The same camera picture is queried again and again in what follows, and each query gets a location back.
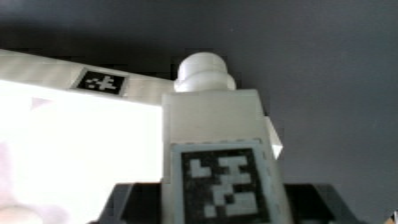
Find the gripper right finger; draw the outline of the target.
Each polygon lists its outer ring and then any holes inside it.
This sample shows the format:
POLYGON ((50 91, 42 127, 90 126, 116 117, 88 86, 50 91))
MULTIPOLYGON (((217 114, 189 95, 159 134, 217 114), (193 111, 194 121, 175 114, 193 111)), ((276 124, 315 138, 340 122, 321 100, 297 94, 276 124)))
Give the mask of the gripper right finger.
POLYGON ((296 224, 369 224, 354 215, 331 184, 285 185, 296 224))

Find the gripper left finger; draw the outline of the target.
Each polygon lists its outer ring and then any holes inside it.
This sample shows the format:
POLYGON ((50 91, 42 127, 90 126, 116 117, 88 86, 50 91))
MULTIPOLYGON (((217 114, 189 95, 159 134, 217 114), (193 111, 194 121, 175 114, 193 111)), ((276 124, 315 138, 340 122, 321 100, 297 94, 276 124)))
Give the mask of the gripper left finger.
POLYGON ((161 184, 120 183, 100 217, 88 224, 162 224, 161 184))

